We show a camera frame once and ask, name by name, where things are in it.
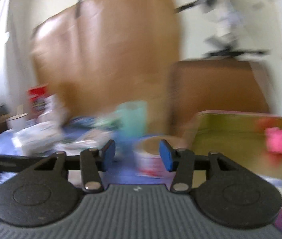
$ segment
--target brown paper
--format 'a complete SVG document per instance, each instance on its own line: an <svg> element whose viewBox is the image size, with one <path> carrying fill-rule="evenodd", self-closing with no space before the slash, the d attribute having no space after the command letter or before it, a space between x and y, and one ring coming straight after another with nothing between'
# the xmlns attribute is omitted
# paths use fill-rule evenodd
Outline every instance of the brown paper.
<svg viewBox="0 0 282 239"><path fill-rule="evenodd" d="M269 106L249 62L193 60L173 65L170 133L182 136L189 123L193 125L192 118L207 110L269 113Z"/></svg>
<svg viewBox="0 0 282 239"><path fill-rule="evenodd" d="M179 59L172 0L85 0L49 18L33 37L40 83L72 116L148 102L148 131L167 130L169 67Z"/></svg>

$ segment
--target teal container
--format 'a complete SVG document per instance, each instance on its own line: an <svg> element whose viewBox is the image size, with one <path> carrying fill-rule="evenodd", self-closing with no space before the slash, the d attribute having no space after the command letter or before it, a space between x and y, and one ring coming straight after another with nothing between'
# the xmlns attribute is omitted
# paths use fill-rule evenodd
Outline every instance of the teal container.
<svg viewBox="0 0 282 239"><path fill-rule="evenodd" d="M117 107L120 116L122 135L130 138L144 136L146 133L147 102L130 101Z"/></svg>

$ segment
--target white cup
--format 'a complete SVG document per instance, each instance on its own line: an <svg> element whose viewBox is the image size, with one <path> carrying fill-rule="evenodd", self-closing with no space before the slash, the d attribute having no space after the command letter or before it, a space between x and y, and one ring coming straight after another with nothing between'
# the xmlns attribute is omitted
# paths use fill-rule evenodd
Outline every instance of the white cup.
<svg viewBox="0 0 282 239"><path fill-rule="evenodd" d="M7 125L9 129L14 132L18 132L27 127L27 115L28 113L19 114L7 119Z"/></svg>

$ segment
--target red package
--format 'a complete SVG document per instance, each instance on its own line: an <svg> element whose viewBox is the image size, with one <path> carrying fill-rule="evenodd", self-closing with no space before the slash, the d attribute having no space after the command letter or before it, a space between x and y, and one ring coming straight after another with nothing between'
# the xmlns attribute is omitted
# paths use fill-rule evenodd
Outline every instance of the red package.
<svg viewBox="0 0 282 239"><path fill-rule="evenodd" d="M45 98L48 97L47 85L40 85L28 90L30 106L35 118L45 111Z"/></svg>

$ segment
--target white logo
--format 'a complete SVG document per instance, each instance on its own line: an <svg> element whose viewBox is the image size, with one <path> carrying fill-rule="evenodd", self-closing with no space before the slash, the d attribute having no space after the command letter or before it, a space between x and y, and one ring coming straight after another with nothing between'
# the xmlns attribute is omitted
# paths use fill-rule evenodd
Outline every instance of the white logo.
<svg viewBox="0 0 282 239"><path fill-rule="evenodd" d="M142 190L142 188L140 187L140 186L137 186L136 188L134 188L133 189L134 191L136 191L136 192L139 192L139 191L141 191Z"/></svg>

